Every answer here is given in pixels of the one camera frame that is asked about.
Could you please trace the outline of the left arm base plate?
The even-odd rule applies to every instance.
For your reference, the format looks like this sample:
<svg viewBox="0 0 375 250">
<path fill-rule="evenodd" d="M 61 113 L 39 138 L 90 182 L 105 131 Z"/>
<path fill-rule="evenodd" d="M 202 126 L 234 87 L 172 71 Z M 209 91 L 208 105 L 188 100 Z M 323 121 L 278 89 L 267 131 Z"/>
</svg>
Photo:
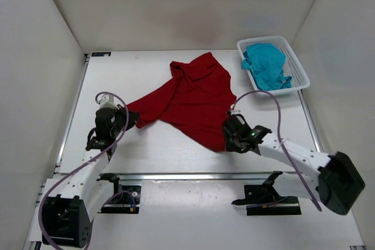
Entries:
<svg viewBox="0 0 375 250">
<path fill-rule="evenodd" d="M 138 214 L 141 201 L 140 181 L 122 181 L 116 192 L 122 191 L 100 210 L 102 214 Z"/>
</svg>

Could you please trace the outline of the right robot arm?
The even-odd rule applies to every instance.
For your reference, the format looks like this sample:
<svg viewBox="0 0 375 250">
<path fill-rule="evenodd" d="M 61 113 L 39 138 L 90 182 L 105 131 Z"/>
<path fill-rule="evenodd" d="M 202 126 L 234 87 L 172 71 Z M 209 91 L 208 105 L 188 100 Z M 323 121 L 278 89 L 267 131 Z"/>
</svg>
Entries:
<svg viewBox="0 0 375 250">
<path fill-rule="evenodd" d="M 366 184 L 347 154 L 330 155 L 294 144 L 270 129 L 251 128 L 241 114 L 231 114 L 223 122 L 227 150 L 254 152 L 294 168 L 293 173 L 272 172 L 262 184 L 250 185 L 244 199 L 235 206 L 274 206 L 288 197 L 309 198 L 319 207 L 346 215 Z"/>
</svg>

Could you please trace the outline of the red t shirt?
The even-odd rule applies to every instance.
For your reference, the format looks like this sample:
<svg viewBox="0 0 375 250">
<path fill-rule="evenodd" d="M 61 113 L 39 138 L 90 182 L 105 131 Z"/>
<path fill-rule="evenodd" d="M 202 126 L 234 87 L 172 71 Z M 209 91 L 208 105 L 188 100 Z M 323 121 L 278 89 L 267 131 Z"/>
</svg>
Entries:
<svg viewBox="0 0 375 250">
<path fill-rule="evenodd" d="M 166 122 L 214 152 L 226 149 L 222 123 L 236 100 L 229 72 L 207 52 L 190 63 L 173 61 L 172 78 L 128 104 L 139 114 L 136 126 Z"/>
</svg>

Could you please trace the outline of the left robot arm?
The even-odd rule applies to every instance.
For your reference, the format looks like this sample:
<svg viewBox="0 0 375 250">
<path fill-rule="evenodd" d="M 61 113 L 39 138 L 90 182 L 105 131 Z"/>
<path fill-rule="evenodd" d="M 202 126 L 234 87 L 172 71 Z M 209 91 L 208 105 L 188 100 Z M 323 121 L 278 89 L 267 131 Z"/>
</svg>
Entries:
<svg viewBox="0 0 375 250">
<path fill-rule="evenodd" d="M 135 126 L 138 118 L 139 113 L 120 105 L 96 111 L 81 166 L 52 186 L 59 190 L 55 196 L 48 190 L 40 202 L 38 222 L 44 244 L 55 249 L 88 248 L 94 217 L 120 193 L 118 176 L 101 172 L 124 132 Z"/>
</svg>

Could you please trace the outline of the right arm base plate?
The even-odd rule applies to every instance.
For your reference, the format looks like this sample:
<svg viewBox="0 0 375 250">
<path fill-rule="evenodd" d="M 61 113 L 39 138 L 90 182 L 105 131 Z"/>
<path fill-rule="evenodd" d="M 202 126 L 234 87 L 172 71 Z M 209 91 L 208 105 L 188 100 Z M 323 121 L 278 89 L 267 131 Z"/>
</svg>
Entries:
<svg viewBox="0 0 375 250">
<path fill-rule="evenodd" d="M 245 185 L 247 216 L 301 215 L 297 197 L 283 197 L 262 185 Z"/>
</svg>

